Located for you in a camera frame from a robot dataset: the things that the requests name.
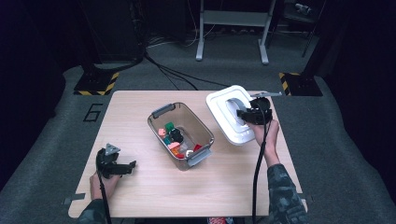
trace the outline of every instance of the red object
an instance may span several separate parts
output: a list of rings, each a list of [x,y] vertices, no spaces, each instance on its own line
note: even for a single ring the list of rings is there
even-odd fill
[[[207,224],[227,224],[225,217],[210,217]]]
[[[179,159],[184,159],[184,155],[180,153],[176,154],[176,157],[178,157]]]
[[[194,147],[194,150],[193,151],[196,151],[196,150],[198,150],[198,149],[200,149],[201,148],[201,146],[200,145],[195,145],[195,147]]]

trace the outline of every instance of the dark curtain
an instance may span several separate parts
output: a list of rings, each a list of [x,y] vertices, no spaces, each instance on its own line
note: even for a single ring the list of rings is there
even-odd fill
[[[29,152],[65,86],[63,72],[95,61],[73,1],[4,0],[0,7],[0,189]]]
[[[347,12],[349,24],[325,80],[340,106],[346,131],[396,202],[396,4],[356,1]]]

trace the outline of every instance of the gray carpet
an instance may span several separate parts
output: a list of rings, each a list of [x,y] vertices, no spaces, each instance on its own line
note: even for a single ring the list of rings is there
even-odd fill
[[[270,64],[262,65],[254,35],[218,36],[206,40],[204,59],[195,61],[196,43],[190,47],[164,44],[148,48],[157,63],[188,75],[249,91],[283,91],[279,72],[302,72],[313,50],[301,57],[305,40],[275,35],[268,49]],[[120,64],[105,64],[115,67]],[[177,88],[152,63],[120,72],[106,96],[78,96],[73,88],[80,67],[64,73],[66,88],[49,120],[18,170],[0,193],[0,223],[74,223],[64,198],[74,194],[111,93],[127,90],[193,90],[174,80]],[[199,90],[224,87],[190,79]],[[274,97],[274,105],[287,140],[301,186],[312,200],[311,223],[396,223],[396,207],[377,173],[348,137],[337,103],[321,77],[316,81],[322,97]],[[101,113],[96,122],[83,122],[92,104]],[[134,223],[115,218],[114,223]]]

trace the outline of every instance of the person's right hand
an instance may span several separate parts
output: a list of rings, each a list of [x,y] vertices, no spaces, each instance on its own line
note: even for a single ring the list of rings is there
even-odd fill
[[[261,147],[264,139],[264,126],[255,125],[252,123],[247,123],[247,126],[254,132],[256,141]],[[270,167],[274,164],[280,163],[279,157],[276,153],[276,140],[277,133],[279,132],[279,122],[276,119],[272,119],[266,124],[266,128],[268,129],[268,132],[267,137],[265,138],[264,158],[267,162],[267,166]]]

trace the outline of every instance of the sleeve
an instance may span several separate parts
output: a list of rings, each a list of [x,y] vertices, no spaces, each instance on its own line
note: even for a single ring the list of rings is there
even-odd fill
[[[296,187],[283,164],[268,168],[268,190],[270,197],[269,221],[273,224],[308,223],[308,217],[297,194]]]
[[[95,199],[82,211],[78,224],[105,224],[106,212],[102,199]]]

